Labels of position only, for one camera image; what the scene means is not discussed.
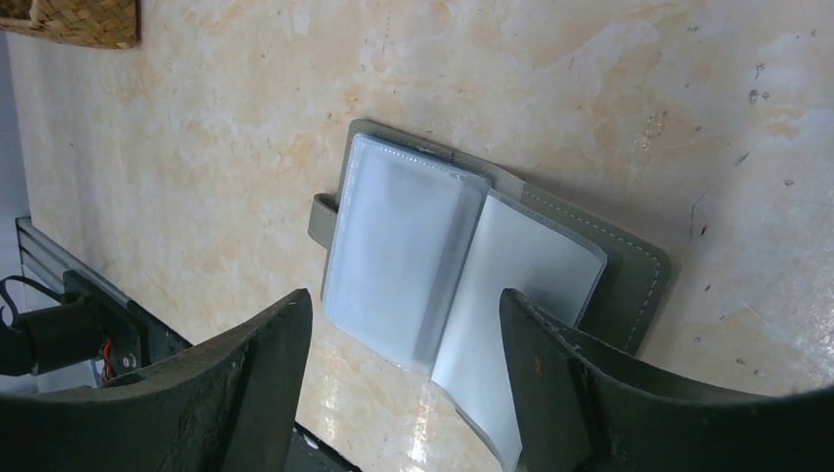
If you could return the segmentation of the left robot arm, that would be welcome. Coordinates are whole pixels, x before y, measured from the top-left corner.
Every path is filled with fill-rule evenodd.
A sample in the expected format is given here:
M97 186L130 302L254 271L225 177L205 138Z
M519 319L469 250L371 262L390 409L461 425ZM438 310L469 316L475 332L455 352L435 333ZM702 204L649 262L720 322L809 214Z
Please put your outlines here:
M103 344L100 308L90 300L26 312L1 325L1 374L38 376L90 360Z

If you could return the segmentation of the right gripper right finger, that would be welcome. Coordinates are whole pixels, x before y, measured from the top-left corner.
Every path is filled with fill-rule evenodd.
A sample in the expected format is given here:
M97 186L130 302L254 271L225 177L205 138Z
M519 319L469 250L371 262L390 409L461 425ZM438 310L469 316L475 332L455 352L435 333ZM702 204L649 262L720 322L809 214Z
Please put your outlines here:
M514 289L500 321L531 471L829 471L833 390L691 380L562 323Z

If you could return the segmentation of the grey card holder wallet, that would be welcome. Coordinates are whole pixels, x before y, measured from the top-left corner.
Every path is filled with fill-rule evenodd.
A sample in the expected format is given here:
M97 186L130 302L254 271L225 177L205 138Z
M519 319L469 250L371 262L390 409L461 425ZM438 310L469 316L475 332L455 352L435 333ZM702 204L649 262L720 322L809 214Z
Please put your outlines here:
M515 289L633 354L679 265L665 248L500 166L368 119L309 235L328 251L322 300L339 329L427 374L505 471L527 465L499 304Z

